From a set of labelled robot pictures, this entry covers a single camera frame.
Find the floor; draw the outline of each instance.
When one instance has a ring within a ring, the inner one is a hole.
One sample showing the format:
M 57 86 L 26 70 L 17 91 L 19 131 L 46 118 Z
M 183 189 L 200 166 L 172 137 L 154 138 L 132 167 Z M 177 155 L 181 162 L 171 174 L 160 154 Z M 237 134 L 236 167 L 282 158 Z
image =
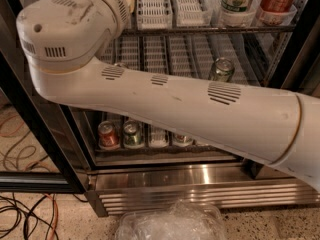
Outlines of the floor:
M 14 108 L 10 104 L 2 105 L 0 106 L 0 171 L 30 170 L 56 171 L 57 169 Z M 0 238 L 3 236 L 2 230 L 12 227 L 15 223 L 17 214 L 14 210 L 6 210 L 9 204 L 1 197 L 11 198 L 12 193 L 0 193 Z M 41 197 L 43 194 L 40 193 L 15 193 L 15 198 L 29 209 Z M 85 200 L 83 195 L 77 197 Z M 119 217 L 98 218 L 88 203 L 80 202 L 74 195 L 57 194 L 55 200 L 58 207 L 55 216 L 58 214 L 56 232 L 59 239 L 114 239 L 119 227 Z M 34 213 L 49 223 L 52 210 L 52 201 L 46 198 L 35 208 Z M 224 209 L 220 212 L 227 239 L 230 240 L 320 239 L 320 205 Z M 23 224 L 24 217 L 18 227 L 4 239 L 23 239 Z M 29 224 L 31 229 L 35 225 L 35 220 L 31 219 Z M 48 226 L 39 222 L 29 239 L 46 239 L 47 230 Z

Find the plastic bag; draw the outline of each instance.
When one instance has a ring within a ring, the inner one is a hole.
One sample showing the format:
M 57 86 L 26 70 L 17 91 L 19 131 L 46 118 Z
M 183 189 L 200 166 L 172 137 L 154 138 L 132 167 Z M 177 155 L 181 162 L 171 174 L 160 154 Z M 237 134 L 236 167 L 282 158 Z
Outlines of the plastic bag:
M 166 211 L 125 214 L 115 240 L 225 240 L 225 228 L 214 206 L 179 201 Z

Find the robotic arm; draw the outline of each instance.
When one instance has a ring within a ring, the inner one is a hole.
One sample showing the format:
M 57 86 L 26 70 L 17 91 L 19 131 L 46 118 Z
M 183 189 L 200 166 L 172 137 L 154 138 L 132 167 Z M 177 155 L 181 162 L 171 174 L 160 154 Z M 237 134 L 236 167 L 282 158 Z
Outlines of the robotic arm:
M 99 61 L 95 54 L 121 34 L 128 15 L 126 0 L 40 0 L 21 11 L 17 28 L 37 92 L 191 136 L 320 191 L 320 100 Z

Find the refrigerator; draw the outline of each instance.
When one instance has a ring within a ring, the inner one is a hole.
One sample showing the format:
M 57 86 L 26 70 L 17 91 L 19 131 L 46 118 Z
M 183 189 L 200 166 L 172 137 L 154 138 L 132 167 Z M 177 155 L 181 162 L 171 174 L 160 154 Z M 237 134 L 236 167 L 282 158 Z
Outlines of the refrigerator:
M 4 170 L 0 191 L 84 193 L 100 217 L 167 208 L 179 199 L 219 208 L 319 202 L 319 193 L 306 183 L 204 141 L 137 121 L 139 136 L 132 146 L 125 132 L 130 118 L 43 99 L 31 82 L 15 24 L 22 8 L 36 0 L 0 1 L 3 96 L 59 169 Z M 317 0 L 295 0 L 289 22 L 274 26 L 259 24 L 254 9 L 249 22 L 226 26 L 221 0 L 193 0 L 208 5 L 196 19 L 188 10 L 179 14 L 180 0 L 163 1 L 162 18 L 149 19 L 145 15 L 158 15 L 160 7 L 136 0 L 126 29 L 98 58 L 155 73 L 154 85 L 162 85 L 166 74 L 208 79 L 215 61 L 227 58 L 235 68 L 233 83 L 320 96 Z M 113 149 L 104 146 L 99 131 L 106 121 L 117 132 Z

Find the beverage cooler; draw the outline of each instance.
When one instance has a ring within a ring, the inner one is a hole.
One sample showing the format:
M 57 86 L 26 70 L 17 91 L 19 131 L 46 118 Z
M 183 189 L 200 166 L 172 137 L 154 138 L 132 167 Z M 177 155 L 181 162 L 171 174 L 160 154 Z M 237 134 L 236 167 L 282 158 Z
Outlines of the beverage cooler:
M 121 111 L 42 98 L 21 47 L 32 51 L 32 44 L 20 44 L 16 29 L 19 12 L 36 0 L 0 1 L 1 89 L 59 169 L 3 171 L 0 190 L 84 193 L 98 216 L 166 208 L 178 199 L 219 208 L 319 202 L 320 194 L 304 181 L 205 138 Z M 128 68 L 152 73 L 150 89 L 167 88 L 168 75 L 209 79 L 215 84 L 209 87 L 208 102 L 221 106 L 239 99 L 237 88 L 224 87 L 225 81 L 319 97 L 318 0 L 294 0 L 289 11 L 271 16 L 261 9 L 261 0 L 250 0 L 245 4 L 251 4 L 250 10 L 236 12 L 244 1 L 131 0 L 122 34 L 96 54 L 113 65 L 102 72 L 106 84 Z M 46 49 L 52 57 L 65 52 Z M 224 74 L 226 68 L 230 75 Z M 112 95 L 120 91 L 115 88 Z M 260 113 L 254 106 L 248 109 Z M 274 136 L 266 133 L 264 138 L 271 145 Z

